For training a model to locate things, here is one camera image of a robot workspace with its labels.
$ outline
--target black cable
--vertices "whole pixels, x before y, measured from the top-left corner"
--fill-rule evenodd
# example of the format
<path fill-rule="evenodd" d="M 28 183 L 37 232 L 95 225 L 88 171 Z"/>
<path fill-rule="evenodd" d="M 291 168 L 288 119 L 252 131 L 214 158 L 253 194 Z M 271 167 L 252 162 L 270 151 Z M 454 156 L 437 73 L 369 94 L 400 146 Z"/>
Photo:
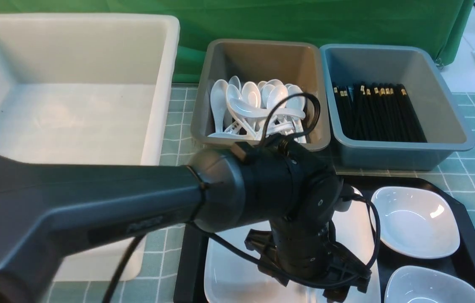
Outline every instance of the black cable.
<path fill-rule="evenodd" d="M 104 293 L 104 297 L 102 300 L 102 303 L 110 303 L 112 300 L 112 296 L 114 295 L 114 291 L 116 291 L 116 286 L 118 286 L 118 282 L 120 282 L 120 278 L 123 274 L 123 270 L 125 269 L 125 266 L 127 265 L 127 262 L 131 258 L 131 255 L 135 251 L 136 247 L 142 241 L 143 236 L 137 236 L 135 237 L 129 246 L 127 246 L 127 249 L 125 250 L 125 253 L 123 253 L 122 259 L 120 260 L 120 263 L 118 263 L 118 267 L 116 267 L 116 270 L 114 271 L 114 275 L 112 276 L 112 280 L 110 280 L 110 284 L 107 287 L 107 291 Z"/>
<path fill-rule="evenodd" d="M 314 107 L 314 115 L 312 116 L 312 122 L 310 123 L 309 127 L 303 129 L 303 132 L 290 134 L 287 137 L 291 138 L 291 139 L 294 139 L 294 138 L 301 137 L 301 136 L 307 136 L 316 127 L 316 125 L 318 124 L 318 121 L 320 120 L 320 101 L 318 100 L 318 98 L 316 98 L 316 96 L 314 96 L 313 94 L 309 94 L 309 93 L 298 93 L 298 94 L 293 94 L 291 96 L 287 96 L 286 98 L 279 101 L 277 103 L 277 105 L 275 105 L 275 107 L 273 107 L 273 109 L 270 111 L 270 114 L 267 116 L 266 123 L 264 124 L 264 128 L 262 129 L 262 138 L 260 139 L 260 143 L 258 144 L 259 147 L 263 146 L 266 142 L 266 136 L 267 136 L 267 133 L 268 133 L 268 126 L 270 124 L 269 121 L 271 120 L 274 112 L 284 102 L 290 100 L 293 97 L 298 97 L 298 96 L 303 96 L 303 97 L 309 99 L 312 102 L 312 105 Z"/>
<path fill-rule="evenodd" d="M 366 264 L 367 270 L 370 270 L 372 265 L 374 264 L 374 262 L 376 262 L 376 259 L 378 258 L 378 253 L 380 252 L 380 215 L 378 214 L 378 210 L 376 209 L 374 204 L 372 204 L 371 201 L 365 199 L 363 196 L 359 196 L 358 194 L 353 196 L 353 197 L 355 198 L 356 201 L 366 203 L 372 209 L 372 213 L 374 214 L 374 220 L 376 222 L 376 235 L 374 237 L 374 250 L 372 252 L 372 256 L 371 256 L 370 260 Z M 341 286 L 345 286 L 347 283 L 349 283 L 349 282 L 351 282 L 351 281 L 353 281 L 357 278 L 356 275 L 352 275 L 350 278 L 341 280 L 339 282 L 334 282 L 334 283 L 331 283 L 331 284 L 321 284 L 321 283 L 309 282 L 309 281 L 304 280 L 302 278 L 299 278 L 297 276 L 293 276 L 291 274 L 288 274 L 286 271 L 281 270 L 278 267 L 274 267 L 274 266 L 272 266 L 272 265 L 270 265 L 270 264 L 268 264 L 264 261 L 260 261 L 260 260 L 256 259 L 255 257 L 245 253 L 244 251 L 241 251 L 240 249 L 238 249 L 234 245 L 228 243 L 228 241 L 224 240 L 223 238 L 221 238 L 217 234 L 213 234 L 212 232 L 206 232 L 206 231 L 202 230 L 201 228 L 199 228 L 198 226 L 196 226 L 195 224 L 192 224 L 192 226 L 195 227 L 200 232 L 202 232 L 203 234 L 205 234 L 206 236 L 208 236 L 210 239 L 212 239 L 215 242 L 222 245 L 224 248 L 226 248 L 226 249 L 230 250 L 231 252 L 235 253 L 237 256 L 242 257 L 243 259 L 245 259 L 245 260 L 247 260 L 251 263 L 254 263 L 257 266 L 261 266 L 261 267 L 266 268 L 267 270 L 273 271 L 276 274 L 279 274 L 279 275 L 283 276 L 284 278 L 287 278 L 287 279 L 289 279 L 289 280 L 291 280 L 291 281 L 293 281 L 297 284 L 302 284 L 304 286 L 311 287 L 311 288 L 332 289 L 332 288 L 338 288 L 338 287 L 341 287 Z"/>

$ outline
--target black tray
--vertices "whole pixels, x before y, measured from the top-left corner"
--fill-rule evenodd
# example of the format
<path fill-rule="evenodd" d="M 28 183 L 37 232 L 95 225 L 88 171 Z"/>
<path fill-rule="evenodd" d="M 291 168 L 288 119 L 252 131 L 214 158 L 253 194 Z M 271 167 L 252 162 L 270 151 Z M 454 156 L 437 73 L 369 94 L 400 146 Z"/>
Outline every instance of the black tray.
<path fill-rule="evenodd" d="M 382 301 L 384 300 L 385 288 L 391 274 L 397 268 L 405 265 L 428 267 L 445 272 L 465 280 L 475 288 L 475 229 L 462 203 L 430 182 L 419 178 L 344 176 L 344 180 L 347 184 L 359 189 L 367 198 L 370 198 L 378 188 L 384 186 L 406 186 L 436 192 L 447 201 L 459 226 L 459 249 L 453 255 L 441 259 L 414 259 L 394 252 L 382 244 L 378 256 L 378 274 L 380 276 Z M 176 278 L 176 289 L 174 291 L 175 303 L 207 302 L 203 290 L 207 244 L 207 237 L 194 228 L 186 226 L 178 276 Z"/>

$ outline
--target robotic arm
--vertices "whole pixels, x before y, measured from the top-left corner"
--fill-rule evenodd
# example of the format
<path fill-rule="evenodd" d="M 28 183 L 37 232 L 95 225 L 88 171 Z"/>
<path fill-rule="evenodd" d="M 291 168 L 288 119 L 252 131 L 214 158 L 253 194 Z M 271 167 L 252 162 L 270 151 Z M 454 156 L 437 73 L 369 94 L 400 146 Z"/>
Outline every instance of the robotic arm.
<path fill-rule="evenodd" d="M 345 190 L 330 165 L 280 135 L 262 148 L 204 149 L 180 167 L 0 157 L 0 303 L 37 302 L 73 253 L 177 223 L 218 232 L 266 220 L 272 232 L 246 239 L 262 255 L 259 270 L 282 284 L 338 282 L 324 295 L 344 300 L 350 286 L 366 292 L 371 274 L 334 239 L 331 218 L 347 209 Z"/>

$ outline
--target white plastic bin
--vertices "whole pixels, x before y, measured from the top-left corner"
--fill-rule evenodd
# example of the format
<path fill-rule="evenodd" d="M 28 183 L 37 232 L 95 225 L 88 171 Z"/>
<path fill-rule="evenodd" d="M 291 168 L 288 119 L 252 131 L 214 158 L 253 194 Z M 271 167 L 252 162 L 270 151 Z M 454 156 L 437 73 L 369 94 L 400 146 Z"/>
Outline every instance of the white plastic bin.
<path fill-rule="evenodd" d="M 0 15 L 0 155 L 158 165 L 178 37 L 172 16 Z M 110 280 L 129 242 L 68 257 L 55 279 Z"/>

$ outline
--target white bowl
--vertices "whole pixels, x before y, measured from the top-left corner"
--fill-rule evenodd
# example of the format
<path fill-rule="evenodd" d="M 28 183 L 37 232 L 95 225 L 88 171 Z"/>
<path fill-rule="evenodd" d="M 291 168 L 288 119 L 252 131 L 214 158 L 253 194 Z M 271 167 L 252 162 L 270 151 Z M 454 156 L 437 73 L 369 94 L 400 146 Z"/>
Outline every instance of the white bowl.
<path fill-rule="evenodd" d="M 384 303 L 475 303 L 475 288 L 459 278 L 418 266 L 404 266 L 389 278 Z"/>
<path fill-rule="evenodd" d="M 388 186 L 374 193 L 372 203 L 380 214 L 382 242 L 390 249 L 409 257 L 437 259 L 459 248 L 455 216 L 438 194 Z"/>

